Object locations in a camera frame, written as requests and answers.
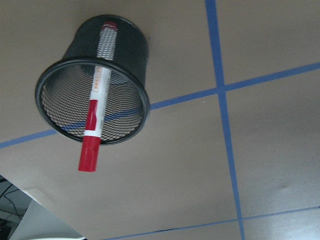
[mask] blue tape line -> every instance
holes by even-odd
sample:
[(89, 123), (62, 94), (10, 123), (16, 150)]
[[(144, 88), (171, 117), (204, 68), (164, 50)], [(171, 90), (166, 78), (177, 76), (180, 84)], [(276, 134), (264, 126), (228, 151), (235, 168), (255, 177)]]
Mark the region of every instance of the blue tape line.
[(177, 228), (173, 228), (173, 229), (149, 231), (149, 232), (144, 232), (144, 233), (137, 233), (137, 234), (131, 234), (131, 235), (126, 235), (126, 236), (107, 238), (105, 240), (118, 240), (118, 239), (139, 237), (139, 236), (143, 236), (143, 235), (159, 234), (159, 233), (163, 233), (163, 232), (172, 232), (172, 231), (179, 231), (179, 230), (186, 230), (186, 229), (203, 228), (203, 227), (209, 227), (209, 226), (214, 226), (214, 225), (219, 225), (219, 224), (233, 223), (236, 221), (248, 221), (248, 220), (252, 220), (252, 219), (261, 219), (261, 218), (267, 218), (267, 217), (272, 217), (272, 216), (276, 216), (276, 215), (285, 215), (285, 214), (292, 214), (292, 213), (305, 212), (305, 211), (311, 211), (311, 210), (320, 210), (320, 206), (306, 207), (306, 208), (294, 209), (294, 210), (289, 210), (289, 211), (280, 211), (280, 212), (257, 215), (257, 216), (248, 216), (248, 217), (243, 217), (241, 219), (237, 218), (237, 219), (230, 219), (230, 220), (225, 220), (225, 221), (216, 221), (216, 222), (211, 222), (211, 223), (206, 223), (206, 224), (177, 227)]
[[(103, 121), (110, 122), (112, 120), (119, 119), (119, 118), (131, 117), (131, 116), (134, 116), (139, 113), (140, 113), (139, 108), (134, 108), (134, 109), (130, 109), (130, 110), (123, 110), (123, 111), (115, 112), (115, 113), (104, 116)], [(85, 125), (86, 125), (86, 121), (78, 121), (73, 124), (62, 126), (61, 128), (65, 131), (70, 131), (70, 130), (74, 130), (74, 129), (83, 128), (83, 127), (85, 127)]]
[(293, 213), (305, 212), (305, 211), (316, 210), (316, 209), (320, 209), (320, 206), (312, 206), (312, 207), (294, 209), (289, 211), (280, 211), (280, 212), (274, 212), (274, 213), (257, 215), (257, 216), (248, 216), (248, 217), (244, 217), (243, 220), (261, 219), (261, 218), (272, 217), (276, 215), (293, 214)]
[(320, 69), (320, 62), (316, 62), (316, 63), (312, 63), (312, 64), (308, 64), (308, 65), (304, 65), (304, 66), (300, 66), (300, 67), (296, 67), (296, 68), (292, 68), (292, 69), (288, 69), (288, 70), (284, 70), (284, 71), (279, 71), (279, 72), (275, 72), (272, 74), (259, 76), (259, 77), (251, 78), (251, 79), (236, 82), (236, 83), (232, 83), (232, 84), (224, 86), (223, 90), (224, 91), (231, 91), (231, 90), (235, 90), (235, 89), (241, 89), (244, 87), (249, 87), (249, 86), (256, 85), (256, 84), (261, 84), (261, 83), (273, 81), (276, 79), (283, 79), (283, 78), (294, 76), (294, 75), (304, 74), (304, 73), (311, 72), (311, 71), (318, 70), (318, 69)]
[[(198, 92), (194, 92), (194, 93), (187, 94), (184, 96), (178, 96), (178, 97), (171, 98), (171, 99), (164, 100), (164, 101), (160, 101), (160, 102), (156, 102), (156, 103), (151, 104), (151, 110), (168, 107), (171, 105), (183, 103), (186, 101), (191, 101), (194, 99), (208, 97), (208, 96), (215, 95), (218, 93), (223, 93), (225, 91), (231, 91), (231, 90), (241, 89), (244, 87), (249, 87), (249, 86), (252, 86), (255, 84), (265, 83), (268, 81), (276, 80), (278, 78), (285, 78), (285, 77), (289, 77), (289, 76), (293, 76), (293, 75), (299, 75), (299, 74), (311, 72), (311, 71), (318, 70), (318, 69), (320, 69), (320, 62), (312, 63), (312, 64), (301, 66), (301, 67), (296, 67), (296, 68), (285, 70), (285, 71), (272, 73), (272, 74), (265, 75), (265, 76), (252, 78), (252, 79), (237, 82), (237, 83), (232, 83), (232, 84), (217, 87), (217, 88), (211, 88), (208, 90), (198, 91)], [(34, 133), (34, 134), (30, 134), (30, 135), (22, 136), (22, 137), (15, 138), (12, 140), (1, 142), (0, 149), (56, 134), (56, 132), (54, 132), (52, 134), (46, 135), (47, 131), (42, 131), (42, 132), (38, 132), (38, 133)]]
[[(225, 86), (225, 78), (224, 78), (223, 60), (221, 55), (220, 37), (219, 37), (217, 5), (215, 0), (206, 0), (205, 4), (206, 4), (206, 13), (208, 18), (216, 86), (217, 88), (223, 88)], [(224, 134), (224, 142), (225, 142), (229, 172), (231, 177), (233, 198), (235, 203), (235, 210), (238, 218), (239, 231), (241, 235), (241, 240), (246, 240), (244, 224), (242, 221), (241, 204), (240, 204), (240, 197), (239, 197), (239, 190), (238, 190), (238, 183), (237, 183), (234, 152), (232, 147), (226, 92), (225, 91), (219, 92), (218, 99), (219, 99), (220, 114), (221, 114), (222, 128), (223, 128), (223, 134)]]
[(187, 230), (187, 229), (203, 228), (203, 227), (209, 227), (209, 226), (214, 226), (214, 225), (219, 225), (219, 224), (232, 223), (232, 222), (236, 222), (236, 221), (238, 221), (238, 219), (231, 219), (231, 220), (225, 220), (225, 221), (215, 221), (215, 222), (200, 224), (200, 225), (183, 226), (183, 227), (177, 227), (177, 228), (166, 229), (166, 230), (149, 231), (149, 232), (131, 234), (131, 235), (126, 235), (126, 236), (106, 238), (104, 240), (118, 240), (118, 239), (126, 239), (126, 238), (133, 238), (133, 237), (139, 237), (139, 236), (144, 236), (144, 235), (150, 235), (150, 234), (160, 234), (163, 232), (172, 232), (172, 231), (181, 231), (181, 230)]
[(217, 94), (218, 91), (219, 91), (219, 89), (217, 89), (217, 88), (211, 88), (211, 89), (204, 90), (204, 91), (198, 91), (198, 92), (194, 92), (194, 93), (191, 93), (191, 94), (178, 96), (178, 97), (171, 98), (171, 99), (168, 99), (168, 100), (164, 100), (164, 101), (153, 103), (153, 104), (151, 104), (150, 109), (151, 110), (160, 109), (160, 108), (164, 108), (164, 107), (167, 107), (167, 106), (171, 106), (171, 105), (187, 102), (187, 101), (190, 101), (190, 100), (204, 98), (204, 97), (207, 97), (207, 96), (211, 96), (211, 95)]
[(16, 144), (21, 144), (21, 143), (25, 143), (31, 140), (35, 140), (35, 139), (40, 139), (40, 138), (44, 138), (47, 136), (51, 136), (57, 134), (57, 132), (54, 129), (50, 129), (50, 130), (45, 130), (45, 131), (41, 131), (41, 132), (37, 132), (37, 133), (33, 133), (30, 135), (26, 135), (26, 136), (22, 136), (22, 137), (18, 137), (9, 141), (4, 141), (0, 143), (0, 149), (9, 147), (9, 146), (13, 146)]
[(226, 93), (225, 92), (219, 93), (218, 98), (219, 98), (220, 114), (221, 114), (221, 121), (222, 121), (222, 129), (224, 134), (224, 142), (225, 142), (229, 172), (231, 177), (231, 185), (232, 185), (232, 191), (233, 191), (233, 197), (234, 197), (234, 203), (235, 203), (235, 210), (236, 210), (237, 218), (239, 219), (239, 230), (241, 234), (241, 239), (245, 240), (246, 239), (245, 230), (244, 230), (244, 224), (242, 221), (242, 212), (241, 212), (239, 189), (238, 189), (238, 183), (237, 183), (234, 151), (233, 151), (232, 139), (231, 139), (231, 130), (230, 130), (230, 123), (229, 123)]
[(206, 0), (206, 15), (210, 34), (211, 53), (213, 58), (213, 66), (215, 71), (216, 86), (221, 87), (225, 85), (223, 61), (221, 55), (220, 37), (217, 5), (215, 0)]

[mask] floor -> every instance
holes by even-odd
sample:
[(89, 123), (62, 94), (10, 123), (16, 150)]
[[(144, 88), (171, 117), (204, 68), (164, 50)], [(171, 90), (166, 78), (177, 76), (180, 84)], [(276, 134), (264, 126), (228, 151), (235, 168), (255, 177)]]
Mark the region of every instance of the floor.
[[(89, 240), (320, 240), (320, 2), (0, 2), (0, 174)], [(79, 25), (115, 14), (148, 40), (134, 138), (81, 144), (34, 101)]]

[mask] marker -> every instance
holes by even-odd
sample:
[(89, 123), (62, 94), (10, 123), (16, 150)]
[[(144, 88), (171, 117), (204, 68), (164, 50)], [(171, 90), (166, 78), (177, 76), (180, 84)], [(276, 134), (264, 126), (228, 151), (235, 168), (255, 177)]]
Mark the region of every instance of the marker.
[[(97, 50), (98, 58), (114, 59), (117, 31), (115, 22), (106, 21), (103, 24)], [(110, 77), (110, 69), (95, 67), (78, 168), (82, 172), (95, 172), (97, 168)]]

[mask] beige floor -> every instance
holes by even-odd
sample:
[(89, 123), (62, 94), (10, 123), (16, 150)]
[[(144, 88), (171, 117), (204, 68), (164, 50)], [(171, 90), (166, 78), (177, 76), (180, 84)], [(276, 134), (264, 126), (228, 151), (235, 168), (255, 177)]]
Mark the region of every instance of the beige floor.
[[(320, 2), (217, 0), (220, 44), (214, 3), (0, 1), (0, 175), (89, 240), (320, 240)], [(83, 173), (34, 89), (100, 14), (148, 39), (157, 109)]]

